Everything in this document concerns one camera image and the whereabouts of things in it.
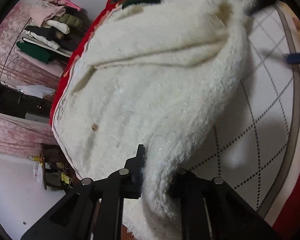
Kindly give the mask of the red floral blanket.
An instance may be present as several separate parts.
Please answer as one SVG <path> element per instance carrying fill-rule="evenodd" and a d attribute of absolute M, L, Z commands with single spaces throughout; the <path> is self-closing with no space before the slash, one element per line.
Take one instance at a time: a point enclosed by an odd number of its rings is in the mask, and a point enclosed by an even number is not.
<path fill-rule="evenodd" d="M 73 67 L 73 65 L 76 63 L 76 61 L 81 57 L 83 54 L 88 41 L 92 38 L 94 32 L 96 29 L 104 22 L 104 20 L 107 18 L 107 16 L 117 7 L 120 6 L 122 2 L 114 2 L 113 0 L 108 0 L 106 3 L 106 7 L 101 11 L 101 13 L 97 16 L 97 18 L 94 20 L 94 22 L 91 24 L 91 26 L 88 28 L 88 31 L 85 33 L 84 37 L 82 38 L 81 42 L 79 43 L 76 50 L 72 53 L 69 62 L 65 68 L 64 73 L 62 74 L 58 88 L 55 92 L 51 110 L 50 110 L 50 121 L 49 124 L 52 127 L 53 124 L 53 116 L 57 107 L 57 104 L 62 97 L 62 94 L 68 85 L 68 81 L 70 79 L 70 70 Z"/>

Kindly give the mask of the white fluffy sweater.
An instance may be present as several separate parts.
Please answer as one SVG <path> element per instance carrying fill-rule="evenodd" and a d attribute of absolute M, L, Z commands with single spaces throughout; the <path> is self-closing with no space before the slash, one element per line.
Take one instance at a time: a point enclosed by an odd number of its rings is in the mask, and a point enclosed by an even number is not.
<path fill-rule="evenodd" d="M 142 195 L 123 223 L 137 239 L 181 239 L 168 195 L 237 89 L 252 0 L 162 0 L 113 9 L 68 73 L 52 130 L 79 178 L 99 180 L 146 149 Z"/>

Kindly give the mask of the pink floral curtain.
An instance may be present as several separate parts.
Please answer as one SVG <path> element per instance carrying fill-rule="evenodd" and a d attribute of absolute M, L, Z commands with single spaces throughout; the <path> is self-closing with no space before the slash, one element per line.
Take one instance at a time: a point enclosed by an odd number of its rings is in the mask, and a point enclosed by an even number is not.
<path fill-rule="evenodd" d="M 59 77 L 15 53 L 18 35 L 30 19 L 29 10 L 28 5 L 19 3 L 0 24 L 0 85 L 11 89 L 30 85 L 56 89 Z M 0 153 L 26 158 L 40 155 L 43 144 L 56 144 L 49 124 L 0 113 Z"/>

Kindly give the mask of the white patterned bed sheet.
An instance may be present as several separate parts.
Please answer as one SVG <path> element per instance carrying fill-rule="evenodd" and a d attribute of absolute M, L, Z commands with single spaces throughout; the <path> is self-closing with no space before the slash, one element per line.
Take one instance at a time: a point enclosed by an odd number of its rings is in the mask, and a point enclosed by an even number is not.
<path fill-rule="evenodd" d="M 251 18 L 248 58 L 236 91 L 204 142 L 181 166 L 219 175 L 257 209 L 282 163 L 293 111 L 293 70 L 279 13 Z"/>

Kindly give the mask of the pile of folded clothes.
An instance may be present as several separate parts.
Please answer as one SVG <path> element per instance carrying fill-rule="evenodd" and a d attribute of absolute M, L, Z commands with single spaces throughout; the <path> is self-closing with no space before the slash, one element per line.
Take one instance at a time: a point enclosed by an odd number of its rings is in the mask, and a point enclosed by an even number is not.
<path fill-rule="evenodd" d="M 40 63 L 66 64 L 90 23 L 86 10 L 71 0 L 38 0 L 29 16 L 16 46 Z"/>

